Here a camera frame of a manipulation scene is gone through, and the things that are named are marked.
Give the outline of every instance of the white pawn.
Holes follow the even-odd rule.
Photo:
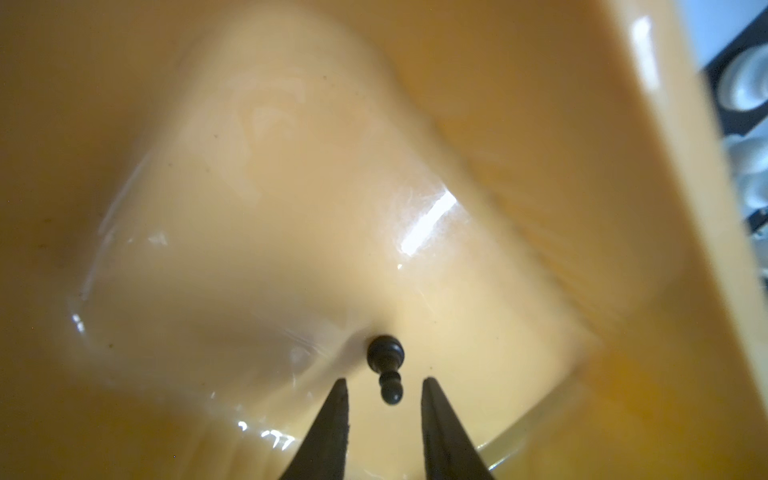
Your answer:
[[[739,140],[731,135],[726,139],[730,157],[730,171],[734,177],[758,174],[768,170],[768,137]]]
[[[768,100],[768,44],[748,48],[720,76],[717,100],[727,110],[747,111]]]
[[[760,265],[760,273],[768,277],[768,238],[754,240],[752,245],[757,255],[757,262]]]
[[[768,172],[739,178],[737,188],[742,203],[747,207],[754,210],[768,207]]]

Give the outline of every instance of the yellow container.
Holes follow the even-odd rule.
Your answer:
[[[765,478],[768,323],[668,2],[13,2],[0,472]],[[365,347],[406,348],[379,399]]]

